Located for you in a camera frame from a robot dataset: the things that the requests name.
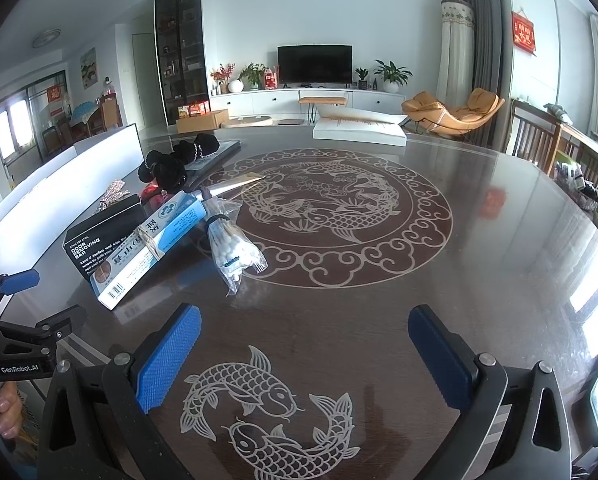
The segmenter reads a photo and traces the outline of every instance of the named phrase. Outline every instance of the orange lounge chair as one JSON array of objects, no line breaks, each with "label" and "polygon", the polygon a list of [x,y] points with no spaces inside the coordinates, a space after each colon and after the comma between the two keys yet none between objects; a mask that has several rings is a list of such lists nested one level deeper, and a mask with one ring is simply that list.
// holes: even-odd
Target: orange lounge chair
[{"label": "orange lounge chair", "polygon": [[461,136],[487,123],[505,102],[492,92],[475,88],[465,106],[448,109],[432,94],[421,92],[401,108],[417,128],[421,125],[426,132]]}]

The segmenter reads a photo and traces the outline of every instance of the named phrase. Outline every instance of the red wall hanging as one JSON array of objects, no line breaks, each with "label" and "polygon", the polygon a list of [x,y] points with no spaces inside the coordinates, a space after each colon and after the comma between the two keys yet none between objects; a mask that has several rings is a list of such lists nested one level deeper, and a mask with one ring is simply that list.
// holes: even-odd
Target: red wall hanging
[{"label": "red wall hanging", "polygon": [[512,41],[530,54],[536,50],[534,23],[516,12],[512,13]]}]

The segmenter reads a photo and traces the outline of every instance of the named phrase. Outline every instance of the television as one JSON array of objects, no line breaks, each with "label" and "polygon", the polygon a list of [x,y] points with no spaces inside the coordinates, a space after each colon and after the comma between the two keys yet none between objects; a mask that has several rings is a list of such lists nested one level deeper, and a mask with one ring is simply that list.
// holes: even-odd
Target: television
[{"label": "television", "polygon": [[351,45],[280,46],[280,83],[352,82]]}]

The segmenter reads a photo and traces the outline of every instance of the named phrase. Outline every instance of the doorway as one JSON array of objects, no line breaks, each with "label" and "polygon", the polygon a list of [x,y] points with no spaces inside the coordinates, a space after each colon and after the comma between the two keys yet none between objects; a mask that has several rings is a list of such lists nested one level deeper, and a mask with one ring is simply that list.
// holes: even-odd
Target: doorway
[{"label": "doorway", "polygon": [[157,51],[153,34],[133,34],[134,73],[145,128],[165,125],[161,90],[157,78]]}]

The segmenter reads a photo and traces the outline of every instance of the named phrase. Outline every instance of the red decoration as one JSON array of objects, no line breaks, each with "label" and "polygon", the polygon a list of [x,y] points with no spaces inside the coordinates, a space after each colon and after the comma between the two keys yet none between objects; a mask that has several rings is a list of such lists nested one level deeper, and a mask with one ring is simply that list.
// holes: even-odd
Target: red decoration
[{"label": "red decoration", "polygon": [[512,41],[530,54],[536,50],[534,23],[516,12],[512,13]]},{"label": "red decoration", "polygon": [[491,187],[481,205],[479,211],[479,217],[487,220],[496,220],[506,203],[506,197],[508,194],[505,189],[499,187]]},{"label": "red decoration", "polygon": [[61,100],[61,86],[54,85],[47,89],[48,94],[48,102],[51,103],[53,101],[60,101]]}]

